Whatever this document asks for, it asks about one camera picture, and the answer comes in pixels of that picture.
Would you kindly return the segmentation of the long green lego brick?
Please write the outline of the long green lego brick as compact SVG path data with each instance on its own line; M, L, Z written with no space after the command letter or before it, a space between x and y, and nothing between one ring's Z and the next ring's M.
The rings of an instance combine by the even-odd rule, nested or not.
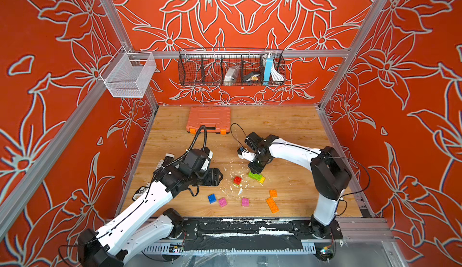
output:
M249 172L248 176L249 176L249 178L251 178L253 180L259 181L259 179L261 177L261 174L255 174L255 173Z

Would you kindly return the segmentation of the red lego brick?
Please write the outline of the red lego brick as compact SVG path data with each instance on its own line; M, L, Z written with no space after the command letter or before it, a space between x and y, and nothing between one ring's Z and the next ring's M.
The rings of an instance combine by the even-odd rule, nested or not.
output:
M242 183L242 177L241 176L235 176L234 180L233 180L233 184L236 185L236 186L241 186L241 183Z

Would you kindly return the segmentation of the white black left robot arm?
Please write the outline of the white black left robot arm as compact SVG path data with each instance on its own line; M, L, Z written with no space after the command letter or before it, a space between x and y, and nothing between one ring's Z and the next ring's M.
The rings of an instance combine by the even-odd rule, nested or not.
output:
M199 186L218 186L223 175L211 168L213 152L203 142L198 149L190 145L178 158L158 167L147 191L129 207L96 231L85 230L79 235L78 262L83 267L122 267L149 245L178 237L184 218L173 208L165 210L156 220L148 219L183 191L193 197Z

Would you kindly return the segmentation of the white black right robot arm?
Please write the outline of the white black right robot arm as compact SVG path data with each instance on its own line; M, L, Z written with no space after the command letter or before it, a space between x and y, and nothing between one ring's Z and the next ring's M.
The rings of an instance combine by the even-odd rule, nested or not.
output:
M345 190L353 177L345 163L347 158L341 157L330 146L315 149L290 143L275 135L262 138L255 132L245 138L245 144L249 148L240 146L237 154L249 162L253 174L261 174L274 159L292 162L312 173L318 201L310 218L311 234L318 239L325 238L336 218L339 201L347 195Z

